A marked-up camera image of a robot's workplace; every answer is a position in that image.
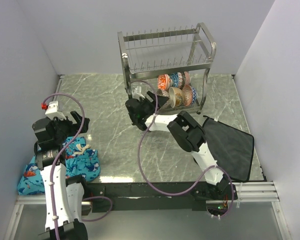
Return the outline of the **brown floral pattern bowl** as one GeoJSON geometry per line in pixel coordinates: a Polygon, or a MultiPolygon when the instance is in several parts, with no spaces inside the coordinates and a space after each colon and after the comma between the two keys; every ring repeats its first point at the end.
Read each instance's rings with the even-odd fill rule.
{"type": "Polygon", "coordinates": [[[157,95],[160,96],[160,97],[167,97],[167,98],[170,98],[170,94],[169,94],[166,90],[158,89],[156,93],[157,93],[157,95]]]}

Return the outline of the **orange floral pattern bowl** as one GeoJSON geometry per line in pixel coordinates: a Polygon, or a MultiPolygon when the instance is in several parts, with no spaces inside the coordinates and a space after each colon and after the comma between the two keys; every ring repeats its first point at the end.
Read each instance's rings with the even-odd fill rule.
{"type": "Polygon", "coordinates": [[[168,74],[158,76],[157,88],[161,90],[168,90],[173,85],[173,82],[168,74]]]}

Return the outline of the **plain white grey bowl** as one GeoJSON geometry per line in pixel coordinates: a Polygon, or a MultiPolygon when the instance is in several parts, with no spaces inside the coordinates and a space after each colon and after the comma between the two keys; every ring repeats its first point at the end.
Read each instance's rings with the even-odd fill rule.
{"type": "Polygon", "coordinates": [[[170,87],[168,90],[170,106],[172,108],[184,107],[184,92],[178,87],[170,87]]]}

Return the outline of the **blue triangle pattern bowl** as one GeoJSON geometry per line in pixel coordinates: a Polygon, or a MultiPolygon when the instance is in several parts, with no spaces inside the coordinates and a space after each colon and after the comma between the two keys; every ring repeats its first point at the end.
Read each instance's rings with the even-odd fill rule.
{"type": "Polygon", "coordinates": [[[172,87],[183,89],[186,84],[186,77],[184,72],[175,72],[169,75],[172,81],[172,87]]]}

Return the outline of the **red geometric pattern bowl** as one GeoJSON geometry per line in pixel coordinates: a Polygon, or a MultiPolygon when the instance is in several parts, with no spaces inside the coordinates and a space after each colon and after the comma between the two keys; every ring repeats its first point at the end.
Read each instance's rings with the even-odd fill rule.
{"type": "Polygon", "coordinates": [[[197,100],[197,91],[191,85],[185,85],[182,89],[183,105],[190,106],[197,100]]]}

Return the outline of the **steel two-tier dish rack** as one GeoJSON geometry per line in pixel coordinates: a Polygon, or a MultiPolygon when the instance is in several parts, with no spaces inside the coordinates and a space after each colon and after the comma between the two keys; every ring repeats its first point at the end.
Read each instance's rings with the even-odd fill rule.
{"type": "Polygon", "coordinates": [[[212,68],[217,42],[207,26],[150,30],[149,32],[117,33],[124,89],[127,97],[133,97],[132,83],[154,80],[162,74],[203,70],[202,93],[185,110],[201,114],[206,98],[206,84],[212,68]]]}

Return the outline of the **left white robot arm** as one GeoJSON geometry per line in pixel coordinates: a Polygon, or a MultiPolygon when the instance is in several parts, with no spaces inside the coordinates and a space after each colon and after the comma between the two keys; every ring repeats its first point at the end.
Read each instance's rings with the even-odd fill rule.
{"type": "Polygon", "coordinates": [[[32,129],[37,138],[34,144],[35,163],[43,180],[46,204],[44,232],[40,240],[86,240],[88,232],[82,221],[82,201],[90,195],[90,188],[81,175],[66,178],[66,138],[75,139],[86,133],[89,118],[76,111],[70,113],[76,123],[64,119],[42,118],[32,129]]]}

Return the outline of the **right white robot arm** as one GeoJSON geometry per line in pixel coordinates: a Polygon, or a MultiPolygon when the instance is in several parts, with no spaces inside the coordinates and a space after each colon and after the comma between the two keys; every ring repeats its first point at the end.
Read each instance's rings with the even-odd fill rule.
{"type": "Polygon", "coordinates": [[[221,199],[230,190],[231,199],[235,199],[235,187],[229,174],[218,166],[214,159],[205,136],[203,127],[186,111],[178,114],[160,115],[157,111],[169,100],[165,96],[158,96],[150,91],[147,92],[152,100],[146,97],[130,98],[125,102],[132,125],[143,131],[141,141],[137,147],[137,163],[140,173],[146,183],[158,193],[165,196],[181,196],[193,190],[199,181],[204,178],[209,186],[210,196],[221,199]],[[190,153],[201,169],[197,180],[186,190],[169,193],[155,187],[146,177],[141,166],[142,140],[148,132],[169,132],[178,146],[185,152],[190,153]]]}

